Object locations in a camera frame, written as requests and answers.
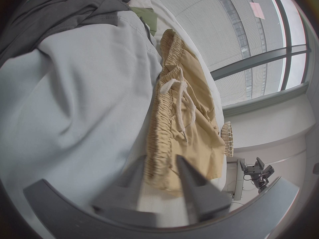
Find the drawstring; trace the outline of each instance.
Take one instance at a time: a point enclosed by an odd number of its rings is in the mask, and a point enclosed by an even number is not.
[[[184,138],[186,142],[188,142],[185,134],[185,127],[183,118],[181,115],[181,102],[183,102],[190,109],[190,123],[186,126],[193,125],[195,123],[195,110],[196,107],[190,95],[187,93],[187,83],[184,81],[183,70],[178,67],[180,70],[180,81],[177,79],[171,79],[169,82],[166,82],[160,89],[161,94],[166,94],[168,90],[173,86],[180,86],[178,90],[178,98],[177,98],[177,122],[181,128],[181,131],[184,134]]]

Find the green fabric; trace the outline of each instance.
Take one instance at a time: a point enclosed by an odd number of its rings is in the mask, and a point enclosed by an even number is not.
[[[136,13],[138,17],[142,17],[144,22],[150,27],[150,33],[152,36],[157,31],[157,14],[153,9],[131,7],[131,10]]]

